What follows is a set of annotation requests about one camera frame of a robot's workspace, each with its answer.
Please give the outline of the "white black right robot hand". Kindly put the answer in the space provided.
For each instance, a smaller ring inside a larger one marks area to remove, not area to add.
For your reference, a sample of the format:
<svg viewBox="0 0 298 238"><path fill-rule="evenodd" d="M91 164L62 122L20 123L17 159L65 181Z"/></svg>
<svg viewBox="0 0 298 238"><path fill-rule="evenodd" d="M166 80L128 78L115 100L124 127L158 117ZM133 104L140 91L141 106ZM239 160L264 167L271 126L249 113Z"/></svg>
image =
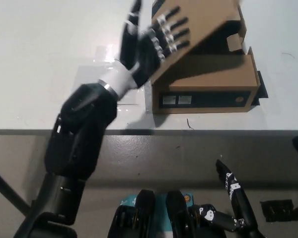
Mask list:
<svg viewBox="0 0 298 238"><path fill-rule="evenodd" d="M211 205L201 206L197 214L208 224L227 231L257 229L258 224L253 209L240 182L221 160L216 161L216 169L229 196L234 216L219 212Z"/></svg>

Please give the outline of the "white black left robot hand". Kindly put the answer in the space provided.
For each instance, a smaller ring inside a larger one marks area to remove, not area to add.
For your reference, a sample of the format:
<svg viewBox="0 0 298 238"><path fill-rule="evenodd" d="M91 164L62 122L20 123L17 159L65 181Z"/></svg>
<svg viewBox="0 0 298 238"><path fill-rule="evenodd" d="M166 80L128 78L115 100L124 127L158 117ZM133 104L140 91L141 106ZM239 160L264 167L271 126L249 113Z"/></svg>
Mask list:
<svg viewBox="0 0 298 238"><path fill-rule="evenodd" d="M171 21L180 12L180 6L160 14L144 31L139 31L141 8L142 2L134 1L124 23L118 58L96 83L100 94L115 101L120 101L130 90L141 88L168 58L190 44L184 39L190 29L180 29L188 17Z"/></svg>

